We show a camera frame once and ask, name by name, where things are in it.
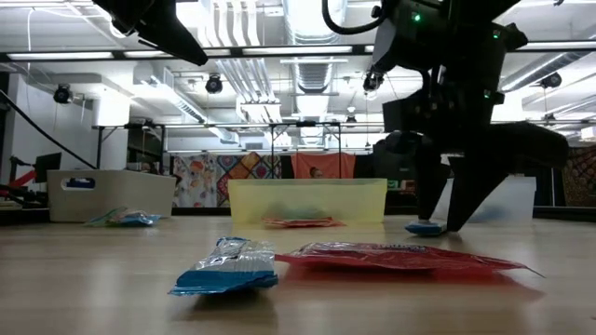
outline ceiling light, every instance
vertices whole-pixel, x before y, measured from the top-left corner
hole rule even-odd
[[[596,41],[567,41],[567,42],[530,42],[525,47],[520,47],[518,50],[533,51],[533,50],[569,50],[577,51],[578,49],[591,49],[596,47]]]
[[[311,46],[311,47],[248,47],[245,55],[295,55],[295,54],[349,54],[351,46]]]
[[[8,54],[11,60],[109,60],[111,52],[28,52]]]
[[[166,125],[166,128],[182,129],[182,128],[208,128],[208,127],[235,127],[235,128],[267,128],[268,124],[193,124],[193,125]]]
[[[343,122],[342,127],[383,127],[383,122]]]
[[[205,51],[205,54],[209,57],[221,57],[231,55],[230,49],[226,48],[204,48],[203,51]]]
[[[347,59],[294,59],[294,60],[280,60],[280,64],[336,64],[336,63],[347,63]]]
[[[91,1],[71,1],[70,2],[75,7],[93,7],[93,2]],[[13,7],[13,8],[23,8],[23,7],[62,7],[64,6],[63,1],[57,0],[50,0],[50,1],[0,1],[0,7]]]
[[[124,56],[127,58],[157,58],[157,57],[167,57],[171,58],[173,56],[159,50],[146,50],[146,51],[125,51]]]

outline blue snack wrapper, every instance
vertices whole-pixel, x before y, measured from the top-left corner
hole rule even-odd
[[[149,215],[142,210],[117,208],[107,214],[85,223],[89,227],[152,227],[161,217]]]
[[[271,288],[278,283],[269,242],[224,237],[208,258],[183,273],[169,292],[176,296],[215,294],[246,288]]]

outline table surface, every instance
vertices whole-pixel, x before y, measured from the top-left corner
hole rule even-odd
[[[188,217],[151,229],[45,224],[0,228],[0,334],[596,334],[596,225],[469,224],[412,237],[381,225],[266,231]],[[226,296],[167,295],[217,238],[427,245],[519,261],[545,278],[302,271],[276,263],[278,286]]]

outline security camera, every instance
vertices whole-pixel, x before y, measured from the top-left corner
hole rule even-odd
[[[209,80],[207,81],[207,85],[205,85],[205,89],[210,94],[218,94],[218,93],[222,92],[222,89],[224,89],[224,85],[222,84],[220,75],[219,74],[211,74],[209,76]]]
[[[59,84],[54,92],[54,101],[60,104],[69,104],[73,102],[73,92],[68,84]]]
[[[379,89],[384,81],[385,79],[383,78],[383,74],[369,71],[366,73],[362,88],[364,88],[365,92],[374,92],[375,90]]]
[[[548,77],[540,80],[538,85],[540,85],[542,88],[557,88],[561,85],[561,83],[562,83],[561,75],[558,73],[554,73],[554,74],[551,74]]]

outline white storage bin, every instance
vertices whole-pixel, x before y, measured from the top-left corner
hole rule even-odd
[[[453,179],[447,180],[433,220],[447,221],[453,185]],[[484,199],[468,222],[530,221],[534,212],[535,191],[534,177],[508,177]]]
[[[71,179],[92,180],[94,185],[68,187]],[[49,217],[54,222],[85,222],[121,207],[169,217],[175,187],[172,177],[126,170],[49,171]]]

